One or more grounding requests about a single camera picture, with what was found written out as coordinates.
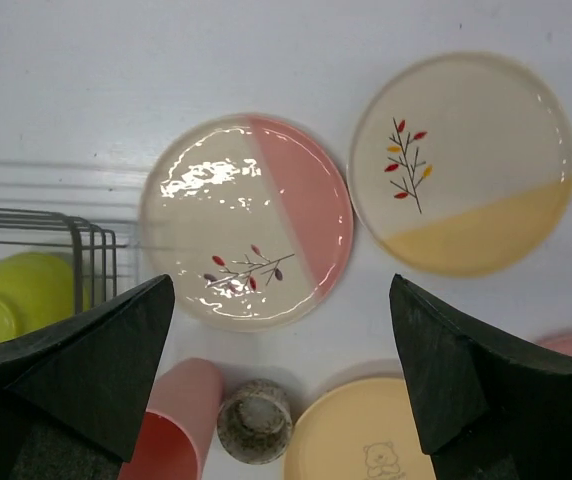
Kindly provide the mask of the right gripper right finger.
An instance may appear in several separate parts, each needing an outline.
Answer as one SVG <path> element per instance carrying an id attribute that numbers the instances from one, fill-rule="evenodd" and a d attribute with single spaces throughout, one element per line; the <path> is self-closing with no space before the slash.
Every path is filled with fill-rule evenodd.
<path id="1" fill-rule="evenodd" d="M 572 479 L 572 357 L 395 275 L 392 328 L 420 446 L 439 479 Z"/>

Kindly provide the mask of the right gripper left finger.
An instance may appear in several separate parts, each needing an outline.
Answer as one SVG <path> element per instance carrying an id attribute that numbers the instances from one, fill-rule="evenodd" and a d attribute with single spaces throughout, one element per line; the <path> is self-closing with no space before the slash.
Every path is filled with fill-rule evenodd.
<path id="1" fill-rule="evenodd" d="M 0 343 L 0 479 L 115 479 L 131 460 L 174 308 L 159 275 Z"/>

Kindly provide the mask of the yellow cream leaf plate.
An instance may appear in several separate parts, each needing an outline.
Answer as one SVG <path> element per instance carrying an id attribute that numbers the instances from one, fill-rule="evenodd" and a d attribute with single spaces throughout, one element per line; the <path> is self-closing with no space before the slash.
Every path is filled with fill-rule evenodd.
<path id="1" fill-rule="evenodd" d="M 347 180 L 372 239 L 415 269 L 502 270 L 557 227 L 572 198 L 572 127 L 547 83 L 491 52 L 421 60 L 372 100 Z"/>

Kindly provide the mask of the plain yellow bear plate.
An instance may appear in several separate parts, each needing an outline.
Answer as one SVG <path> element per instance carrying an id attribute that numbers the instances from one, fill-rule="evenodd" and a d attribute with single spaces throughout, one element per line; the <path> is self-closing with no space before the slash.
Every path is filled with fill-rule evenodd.
<path id="1" fill-rule="evenodd" d="M 296 423 L 282 477 L 433 479 L 404 380 L 357 380 L 320 397 Z"/>

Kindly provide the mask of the pink cream plate near rack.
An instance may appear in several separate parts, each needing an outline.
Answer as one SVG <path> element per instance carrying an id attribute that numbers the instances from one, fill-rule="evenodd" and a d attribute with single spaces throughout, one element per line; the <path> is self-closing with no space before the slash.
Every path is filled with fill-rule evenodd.
<path id="1" fill-rule="evenodd" d="M 258 332 L 300 320 L 348 263 L 354 221 L 342 175 L 291 124 L 237 114 L 203 123 L 152 167 L 139 206 L 150 266 L 210 326 Z"/>

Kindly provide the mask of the small speckled ceramic cup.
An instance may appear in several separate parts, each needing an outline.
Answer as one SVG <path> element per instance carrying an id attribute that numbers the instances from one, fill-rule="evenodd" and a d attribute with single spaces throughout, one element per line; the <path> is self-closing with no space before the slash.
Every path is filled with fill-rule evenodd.
<path id="1" fill-rule="evenodd" d="M 237 461 L 263 465 L 277 460 L 293 433 L 285 390 L 268 379 L 242 384 L 222 403 L 216 431 L 224 450 Z"/>

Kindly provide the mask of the pink plastic cup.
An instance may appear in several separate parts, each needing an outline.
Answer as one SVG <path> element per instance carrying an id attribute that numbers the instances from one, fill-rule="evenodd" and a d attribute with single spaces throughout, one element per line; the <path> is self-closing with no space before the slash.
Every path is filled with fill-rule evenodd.
<path id="1" fill-rule="evenodd" d="M 154 383 L 133 457 L 118 478 L 202 477 L 223 397 L 222 373 L 212 362 L 191 358 Z"/>

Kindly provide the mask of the lime green bowl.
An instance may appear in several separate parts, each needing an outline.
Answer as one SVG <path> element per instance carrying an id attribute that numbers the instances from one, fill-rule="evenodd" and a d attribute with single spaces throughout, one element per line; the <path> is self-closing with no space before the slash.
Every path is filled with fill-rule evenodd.
<path id="1" fill-rule="evenodd" d="M 33 251 L 0 260 L 0 343 L 74 316 L 74 281 L 64 255 Z"/>

